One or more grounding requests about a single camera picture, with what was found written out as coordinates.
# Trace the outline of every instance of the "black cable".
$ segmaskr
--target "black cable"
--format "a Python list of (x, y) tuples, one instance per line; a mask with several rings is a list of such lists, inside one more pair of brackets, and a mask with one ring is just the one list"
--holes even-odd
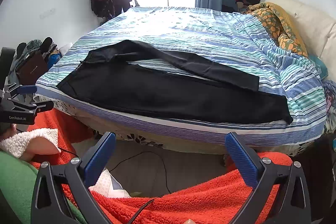
[(141, 152), (141, 153), (139, 153), (139, 154), (136, 154), (136, 155), (134, 155), (134, 156), (132, 156), (132, 157), (129, 157), (128, 159), (122, 160), (122, 161), (119, 162), (113, 169), (109, 170), (109, 172), (112, 172), (113, 170), (115, 170), (115, 168), (117, 168), (117, 167), (118, 167), (121, 163), (123, 163), (124, 161), (130, 160), (130, 159), (132, 159), (132, 158), (134, 158), (134, 157), (136, 157), (136, 156), (138, 156), (138, 155), (144, 154), (144, 153), (153, 153), (153, 154), (157, 155), (157, 156), (161, 159), (161, 161), (162, 161), (162, 163), (163, 163), (163, 167), (164, 167), (164, 169), (165, 169), (166, 188), (167, 188), (168, 192), (171, 194), (171, 191), (169, 190), (169, 188), (168, 188), (168, 183), (167, 183), (167, 169), (166, 169), (165, 162), (164, 162), (163, 158), (162, 158), (159, 154), (157, 154), (157, 153), (155, 153), (155, 152), (152, 152), (152, 151), (143, 151), (143, 152)]
[(68, 151), (68, 150), (66, 150), (66, 149), (64, 149), (64, 148), (60, 148), (59, 146), (58, 146), (58, 148), (59, 148), (60, 150), (64, 151), (64, 152), (68, 152), (68, 153), (70, 153), (70, 154), (75, 155), (77, 158), (79, 158), (78, 155), (75, 154), (75, 153), (73, 153), (73, 152), (70, 152), (70, 151)]
[(140, 207), (140, 209), (134, 214), (134, 216), (132, 216), (132, 218), (127, 222), (127, 224), (132, 224), (133, 221), (137, 218), (137, 216), (141, 213), (141, 211), (143, 209), (145, 209), (149, 204), (151, 204), (154, 201), (154, 199), (151, 199), (150, 201), (148, 201), (147, 203), (145, 203), (144, 205), (142, 205)]

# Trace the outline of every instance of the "hanging clothes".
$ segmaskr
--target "hanging clothes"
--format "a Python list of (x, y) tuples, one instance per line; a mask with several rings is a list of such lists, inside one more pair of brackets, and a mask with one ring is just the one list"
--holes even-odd
[[(155, 58), (205, 79), (128, 63)], [(141, 41), (124, 40), (91, 50), (57, 87), (98, 107), (148, 117), (244, 124), (293, 121), (287, 98), (258, 91), (258, 76), (195, 53), (161, 51)]]

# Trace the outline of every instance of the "floor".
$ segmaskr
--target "floor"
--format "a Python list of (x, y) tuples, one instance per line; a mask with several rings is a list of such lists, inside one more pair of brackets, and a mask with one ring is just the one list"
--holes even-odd
[[(79, 156), (95, 145), (96, 140), (74, 144)], [(176, 192), (225, 174), (220, 155), (181, 153), (162, 148), (117, 141), (115, 152), (106, 167), (111, 170), (119, 162), (143, 151), (159, 154), (167, 169), (167, 184)], [(144, 153), (121, 163), (111, 174), (130, 195), (155, 197), (167, 194), (162, 160), (155, 154)]]

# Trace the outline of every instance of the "blue striped bedding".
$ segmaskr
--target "blue striped bedding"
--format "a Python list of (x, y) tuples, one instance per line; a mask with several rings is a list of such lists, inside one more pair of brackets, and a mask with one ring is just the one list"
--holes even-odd
[[(56, 85), (73, 71), (90, 50), (141, 40), (161, 50), (195, 52), (212, 61), (260, 77), (259, 90), (285, 95), (294, 121), (263, 124), (209, 123), (158, 119), (102, 109), (68, 97)], [(189, 73), (162, 60), (136, 64), (170, 73)], [(224, 144), (235, 131), (248, 145), (278, 146), (318, 138), (326, 119), (326, 102), (315, 66), (306, 58), (276, 46), (251, 15), (201, 8), (135, 7), (81, 37), (65, 56), (36, 83), (37, 93), (66, 102), (93, 115), (146, 132), (188, 140)]]

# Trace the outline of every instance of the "green cushion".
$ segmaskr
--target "green cushion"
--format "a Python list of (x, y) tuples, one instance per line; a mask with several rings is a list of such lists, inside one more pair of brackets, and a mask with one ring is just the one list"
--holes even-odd
[[(0, 151), (0, 190), (22, 224), (30, 224), (30, 208), (37, 172), (29, 163)], [(86, 223), (81, 212), (68, 202), (77, 220)]]

